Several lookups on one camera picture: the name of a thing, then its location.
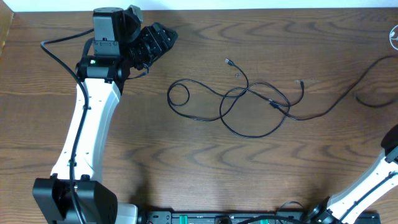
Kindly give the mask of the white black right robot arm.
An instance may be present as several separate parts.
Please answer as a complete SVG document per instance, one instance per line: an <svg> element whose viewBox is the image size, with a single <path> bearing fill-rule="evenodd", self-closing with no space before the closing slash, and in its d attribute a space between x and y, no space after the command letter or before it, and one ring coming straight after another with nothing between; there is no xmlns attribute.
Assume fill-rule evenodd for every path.
<svg viewBox="0 0 398 224"><path fill-rule="evenodd" d="M374 164L348 188L328 197L304 218L306 223L354 223L377 199L397 186L397 126L384 136Z"/></svg>

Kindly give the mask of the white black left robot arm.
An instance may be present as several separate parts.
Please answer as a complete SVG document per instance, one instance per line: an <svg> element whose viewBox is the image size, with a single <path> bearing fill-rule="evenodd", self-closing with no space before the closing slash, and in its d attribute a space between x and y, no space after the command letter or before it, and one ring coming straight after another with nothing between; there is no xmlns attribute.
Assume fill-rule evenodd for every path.
<svg viewBox="0 0 398 224"><path fill-rule="evenodd" d="M162 24L143 26L141 9L102 7L93 12L94 37L70 74L76 104L67 139L50 176L32 195L49 223L144 223L133 204L118 202L102 183L103 154L113 113L130 70L147 75L169 51L177 33Z"/></svg>

